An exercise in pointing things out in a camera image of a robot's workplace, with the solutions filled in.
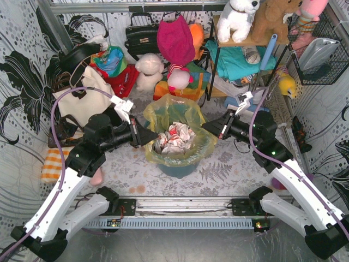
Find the yellow trash bag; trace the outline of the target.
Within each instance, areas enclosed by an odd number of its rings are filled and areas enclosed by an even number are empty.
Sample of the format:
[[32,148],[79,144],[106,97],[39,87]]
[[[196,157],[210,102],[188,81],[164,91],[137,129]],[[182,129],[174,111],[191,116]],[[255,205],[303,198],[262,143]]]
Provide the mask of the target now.
[[168,130],[173,122],[179,122],[188,125],[196,135],[188,152],[174,156],[156,153],[155,141],[151,141],[145,146],[145,156],[149,162],[169,167],[188,166],[213,153],[218,139],[202,128],[208,120],[195,101],[166,94],[147,105],[143,116],[149,123],[148,129],[158,134]]

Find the teal trash bin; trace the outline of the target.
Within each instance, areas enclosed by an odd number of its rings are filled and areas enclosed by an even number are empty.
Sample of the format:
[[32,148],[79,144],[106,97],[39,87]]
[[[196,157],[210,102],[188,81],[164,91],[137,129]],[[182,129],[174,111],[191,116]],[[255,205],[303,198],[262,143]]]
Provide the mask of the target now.
[[175,167],[171,167],[171,166],[165,166],[163,164],[157,164],[157,167],[165,174],[168,175],[170,177],[174,177],[174,178],[178,178],[178,179],[182,179],[188,175],[190,175],[191,173],[193,173],[200,162],[196,162],[194,164],[190,164],[187,166],[175,166]]

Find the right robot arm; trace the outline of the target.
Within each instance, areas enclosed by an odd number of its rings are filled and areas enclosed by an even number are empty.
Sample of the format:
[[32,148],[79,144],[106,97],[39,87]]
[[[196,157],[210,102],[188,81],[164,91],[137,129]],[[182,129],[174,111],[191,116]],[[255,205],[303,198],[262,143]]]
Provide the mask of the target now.
[[292,153],[275,137],[277,124],[268,111],[257,111],[245,123],[227,110],[202,128],[219,139],[234,137],[252,148],[257,164],[277,179],[295,198],[295,207],[263,186],[250,195],[256,213],[276,216],[304,237],[309,249],[328,259],[348,244],[348,215],[333,205],[302,171]]

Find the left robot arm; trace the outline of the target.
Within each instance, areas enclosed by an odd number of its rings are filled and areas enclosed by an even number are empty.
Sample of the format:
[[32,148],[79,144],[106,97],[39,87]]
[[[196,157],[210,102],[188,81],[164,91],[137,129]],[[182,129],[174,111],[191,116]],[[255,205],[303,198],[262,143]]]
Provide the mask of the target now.
[[125,143],[133,147],[148,144],[158,137],[130,116],[113,126],[106,114],[90,117],[81,141],[70,151],[62,173],[37,213],[24,226],[15,227],[11,236],[44,261],[55,261],[71,237],[89,221],[118,210],[119,194],[103,186],[88,202],[71,213],[69,207],[81,188],[93,177],[111,152]]

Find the cream canvas tote bag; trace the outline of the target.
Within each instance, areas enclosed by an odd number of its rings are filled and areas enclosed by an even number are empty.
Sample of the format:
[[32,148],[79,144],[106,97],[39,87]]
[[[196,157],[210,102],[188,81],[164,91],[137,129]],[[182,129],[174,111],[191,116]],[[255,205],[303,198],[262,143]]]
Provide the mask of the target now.
[[[111,85],[90,66],[85,67],[81,83],[84,87],[93,87],[110,95],[115,94]],[[110,105],[111,102],[107,96],[90,89],[73,91],[58,102],[61,116],[72,115],[82,127],[88,123],[92,115],[104,112]]]

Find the brown patterned bag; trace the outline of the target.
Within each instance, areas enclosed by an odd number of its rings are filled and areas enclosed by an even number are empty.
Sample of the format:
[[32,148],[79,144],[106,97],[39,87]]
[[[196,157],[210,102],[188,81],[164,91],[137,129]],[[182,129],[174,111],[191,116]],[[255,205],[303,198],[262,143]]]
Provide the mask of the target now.
[[82,140],[83,127],[72,115],[61,117],[54,128],[61,147],[74,147]]

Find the rainbow striped cloth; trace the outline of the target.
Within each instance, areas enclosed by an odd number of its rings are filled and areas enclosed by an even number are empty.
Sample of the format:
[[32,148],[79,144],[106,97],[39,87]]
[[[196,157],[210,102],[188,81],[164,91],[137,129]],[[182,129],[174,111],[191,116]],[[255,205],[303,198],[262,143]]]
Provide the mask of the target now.
[[206,71],[190,73],[188,85],[184,89],[176,89],[170,86],[168,81],[161,80],[155,86],[153,100],[159,100],[166,94],[191,100],[199,100],[208,86],[210,77],[211,73]]

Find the red cloth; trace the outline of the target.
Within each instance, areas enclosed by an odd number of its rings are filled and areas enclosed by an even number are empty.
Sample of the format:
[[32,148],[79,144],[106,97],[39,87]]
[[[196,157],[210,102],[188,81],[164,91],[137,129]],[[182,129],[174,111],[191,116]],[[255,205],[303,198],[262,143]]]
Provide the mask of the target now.
[[118,76],[114,78],[104,78],[104,80],[111,85],[116,96],[126,98],[135,85],[138,76],[139,72],[135,68],[135,65],[128,64]]

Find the teal folded cloth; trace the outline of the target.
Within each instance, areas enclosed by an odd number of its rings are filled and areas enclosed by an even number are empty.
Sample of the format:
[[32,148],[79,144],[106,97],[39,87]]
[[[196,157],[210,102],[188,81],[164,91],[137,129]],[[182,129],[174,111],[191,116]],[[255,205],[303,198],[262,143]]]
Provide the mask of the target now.
[[[207,41],[205,46],[209,50],[213,62],[215,62],[216,52],[218,49],[216,42],[209,40]],[[257,46],[257,50],[261,58],[263,58],[266,48]],[[220,50],[216,71],[221,78],[236,80],[251,74],[258,73],[260,64],[261,62],[258,64],[249,64],[245,60],[243,52],[239,46],[222,47]],[[275,65],[276,58],[271,55],[265,70],[272,70]]]

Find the yellow plush duck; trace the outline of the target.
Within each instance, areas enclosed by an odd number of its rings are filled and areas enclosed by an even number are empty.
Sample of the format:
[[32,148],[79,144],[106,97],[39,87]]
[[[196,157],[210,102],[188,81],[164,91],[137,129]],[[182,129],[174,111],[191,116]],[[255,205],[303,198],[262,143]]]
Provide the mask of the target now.
[[291,99],[296,97],[296,82],[293,77],[288,73],[287,68],[279,68],[276,71],[278,75],[278,86],[283,96],[287,96]]

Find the orange checkered towel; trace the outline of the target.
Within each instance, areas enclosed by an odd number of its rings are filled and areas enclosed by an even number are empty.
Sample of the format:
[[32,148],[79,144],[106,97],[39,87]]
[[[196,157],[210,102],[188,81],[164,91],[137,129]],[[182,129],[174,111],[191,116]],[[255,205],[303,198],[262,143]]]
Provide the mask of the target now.
[[62,171],[62,158],[59,149],[50,148],[47,151],[40,179],[43,183],[57,182]]

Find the black leather handbag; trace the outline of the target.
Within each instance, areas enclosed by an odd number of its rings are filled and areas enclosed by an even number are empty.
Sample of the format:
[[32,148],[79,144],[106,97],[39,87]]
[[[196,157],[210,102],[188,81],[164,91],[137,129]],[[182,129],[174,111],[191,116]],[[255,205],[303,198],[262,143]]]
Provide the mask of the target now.
[[[147,16],[151,23],[144,26],[134,26],[133,18],[137,16]],[[131,24],[125,29],[127,40],[124,45],[128,54],[138,60],[138,55],[160,53],[157,43],[158,29],[159,26],[154,23],[150,13],[133,13]]]

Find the white plush dog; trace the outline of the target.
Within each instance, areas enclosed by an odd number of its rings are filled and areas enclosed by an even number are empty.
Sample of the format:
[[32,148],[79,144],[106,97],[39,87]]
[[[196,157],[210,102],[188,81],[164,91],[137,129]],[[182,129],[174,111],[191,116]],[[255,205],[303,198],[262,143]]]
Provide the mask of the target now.
[[256,0],[228,1],[217,23],[218,41],[227,43],[231,39],[235,43],[243,42],[250,32],[259,7],[260,1]]

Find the blue handled mop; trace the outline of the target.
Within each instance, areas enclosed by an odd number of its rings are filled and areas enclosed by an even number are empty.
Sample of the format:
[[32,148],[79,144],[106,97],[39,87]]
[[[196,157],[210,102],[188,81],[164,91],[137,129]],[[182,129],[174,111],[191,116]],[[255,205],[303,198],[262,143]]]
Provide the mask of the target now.
[[256,94],[264,94],[266,92],[266,87],[262,87],[259,85],[259,80],[261,79],[262,73],[265,71],[266,69],[266,65],[272,55],[272,51],[275,47],[276,41],[278,39],[278,35],[277,34],[273,34],[270,38],[270,41],[266,47],[266,51],[264,53],[264,56],[261,60],[261,64],[260,64],[260,68],[257,74],[257,77],[255,80],[252,80],[251,84],[248,87],[247,91],[251,91],[253,94],[253,98],[254,95]]

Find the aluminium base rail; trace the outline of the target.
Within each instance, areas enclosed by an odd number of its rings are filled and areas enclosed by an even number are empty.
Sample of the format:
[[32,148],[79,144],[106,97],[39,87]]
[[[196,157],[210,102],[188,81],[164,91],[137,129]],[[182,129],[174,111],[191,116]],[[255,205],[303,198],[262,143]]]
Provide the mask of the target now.
[[[203,204],[196,203],[194,199],[177,199],[177,200],[156,200],[151,208],[153,215],[169,214],[186,214],[186,213],[207,213],[205,207],[209,207],[211,212],[218,212],[227,209],[227,206],[219,207],[213,205],[210,200],[203,200]],[[117,196],[107,198],[101,194],[94,194],[85,205],[70,213],[66,218],[68,228],[81,229],[91,219],[105,213],[118,211],[118,205],[121,199]],[[313,225],[318,231],[327,229],[327,225],[336,223],[334,215],[338,215],[339,211],[335,211],[335,207],[330,203],[325,203],[327,207],[318,199],[311,199],[302,206],[303,210],[286,202],[275,193],[267,193],[260,198],[250,198],[249,205],[255,214],[261,215],[262,212],[273,214],[279,219],[298,230],[300,233],[304,231],[306,225]],[[45,236],[54,235],[58,228],[64,225],[63,219],[65,213],[70,206],[69,202],[57,200],[51,208],[47,210],[47,214],[41,222],[35,223],[35,228],[41,230]]]

